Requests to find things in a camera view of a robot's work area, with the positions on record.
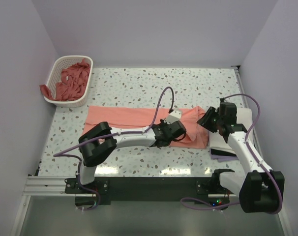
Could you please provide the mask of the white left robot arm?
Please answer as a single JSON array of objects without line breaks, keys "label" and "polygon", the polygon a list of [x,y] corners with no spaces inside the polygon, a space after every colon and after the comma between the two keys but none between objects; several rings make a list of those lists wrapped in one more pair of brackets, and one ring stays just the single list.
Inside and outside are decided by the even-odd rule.
[{"label": "white left robot arm", "polygon": [[159,124],[136,129],[110,127],[107,122],[101,122],[78,140],[83,163],[76,187],[83,193],[90,192],[96,167],[118,148],[167,147],[171,142],[179,142],[185,137],[186,128],[179,120],[173,123],[161,120]]}]

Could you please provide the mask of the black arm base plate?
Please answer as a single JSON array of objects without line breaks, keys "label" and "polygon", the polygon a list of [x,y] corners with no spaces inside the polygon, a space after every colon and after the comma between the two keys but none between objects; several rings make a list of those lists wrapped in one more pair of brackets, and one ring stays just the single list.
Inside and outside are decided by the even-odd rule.
[{"label": "black arm base plate", "polygon": [[65,193],[75,195],[77,207],[110,205],[111,202],[194,202],[226,209],[238,204],[233,194],[210,185],[209,177],[96,177],[80,186],[76,178],[65,179]]}]

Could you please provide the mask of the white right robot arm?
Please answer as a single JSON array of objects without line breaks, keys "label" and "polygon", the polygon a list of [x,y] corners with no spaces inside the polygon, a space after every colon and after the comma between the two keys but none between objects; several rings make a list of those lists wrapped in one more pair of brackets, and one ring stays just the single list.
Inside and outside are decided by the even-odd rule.
[{"label": "white right robot arm", "polygon": [[218,171],[216,178],[211,180],[212,190],[216,193],[230,190],[238,196],[246,213],[279,213],[283,203],[284,175],[274,171],[259,155],[249,139],[249,129],[237,122],[236,105],[221,100],[218,108],[209,107],[197,123],[223,138],[236,154],[246,175],[239,177],[233,171]]}]

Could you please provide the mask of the salmon pink t shirt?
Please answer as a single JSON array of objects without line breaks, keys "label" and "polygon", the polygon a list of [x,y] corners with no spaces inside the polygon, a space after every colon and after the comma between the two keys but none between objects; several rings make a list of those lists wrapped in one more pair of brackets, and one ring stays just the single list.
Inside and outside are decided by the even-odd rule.
[{"label": "salmon pink t shirt", "polygon": [[[197,124],[204,116],[205,110],[196,106],[192,109],[180,109],[180,121],[186,128],[186,137],[179,142],[171,142],[171,147],[205,149],[209,141],[206,129]],[[110,127],[141,128],[151,124],[155,109],[120,108],[90,106],[85,121],[83,134],[87,133],[100,122],[107,122]]]}]

